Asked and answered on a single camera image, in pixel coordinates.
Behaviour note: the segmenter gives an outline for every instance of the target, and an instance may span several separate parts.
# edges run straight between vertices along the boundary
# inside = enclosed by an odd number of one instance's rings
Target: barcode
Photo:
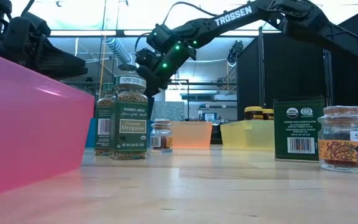
[[[151,137],[150,145],[151,145],[151,147],[161,147],[161,137],[160,136]]]
[[[288,153],[314,154],[314,138],[287,138]]]
[[[98,135],[110,134],[110,119],[98,119]]]

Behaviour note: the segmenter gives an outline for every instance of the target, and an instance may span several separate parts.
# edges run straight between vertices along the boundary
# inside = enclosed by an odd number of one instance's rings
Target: spice jar
[[[145,159],[147,154],[146,81],[137,75],[114,77],[110,157],[116,160]]]
[[[151,152],[172,152],[172,124],[167,119],[155,119],[150,134]]]
[[[244,109],[244,117],[246,120],[262,120],[264,119],[263,110],[260,106],[249,106]]]
[[[101,97],[96,102],[95,156],[108,156],[110,147],[110,110],[114,102],[112,83],[103,83]]]
[[[274,111],[272,109],[263,109],[262,113],[264,120],[274,120]]]
[[[330,106],[318,118],[320,166],[358,173],[358,106]]]

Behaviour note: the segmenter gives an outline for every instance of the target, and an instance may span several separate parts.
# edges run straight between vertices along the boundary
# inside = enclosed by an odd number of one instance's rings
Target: yellow plastic bin
[[[173,150],[209,149],[212,122],[172,121]]]
[[[237,121],[221,125],[224,149],[274,151],[274,121]]]

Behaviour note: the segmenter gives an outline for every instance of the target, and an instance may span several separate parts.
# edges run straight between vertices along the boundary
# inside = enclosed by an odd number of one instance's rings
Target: translucent plastic bin
[[[211,144],[211,122],[172,121],[173,150],[209,149]]]
[[[274,150],[274,121],[237,121],[221,125],[224,149]]]
[[[93,102],[0,57],[0,193],[79,168]]]

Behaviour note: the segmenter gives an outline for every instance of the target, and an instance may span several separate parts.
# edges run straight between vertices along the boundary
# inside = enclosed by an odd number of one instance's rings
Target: robotic arm
[[[348,54],[358,62],[358,36],[328,21],[322,10],[308,0],[256,0],[210,19],[195,19],[169,29],[156,25],[144,48],[136,53],[138,74],[147,80],[146,95],[166,88],[170,77],[188,58],[196,60],[196,49],[215,37],[252,22],[263,20],[284,34],[325,49]]]

